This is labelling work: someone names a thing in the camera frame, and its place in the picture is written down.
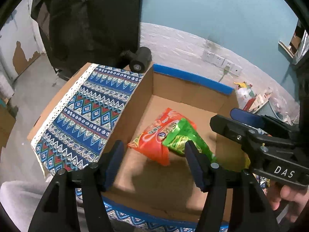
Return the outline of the person's right hand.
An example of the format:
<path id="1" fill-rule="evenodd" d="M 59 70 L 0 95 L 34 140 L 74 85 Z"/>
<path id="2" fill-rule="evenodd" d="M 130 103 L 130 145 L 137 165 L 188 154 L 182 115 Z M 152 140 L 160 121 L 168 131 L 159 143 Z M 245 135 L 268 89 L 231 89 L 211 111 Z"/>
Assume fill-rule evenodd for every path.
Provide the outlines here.
<path id="1" fill-rule="evenodd" d="M 274 211 L 279 208 L 282 200 L 287 200 L 289 202 L 289 209 L 285 217 L 294 223 L 302 210 L 308 206 L 308 189 L 296 190 L 288 185 L 281 185 L 271 181 L 270 188 L 267 191 L 267 199 Z"/>

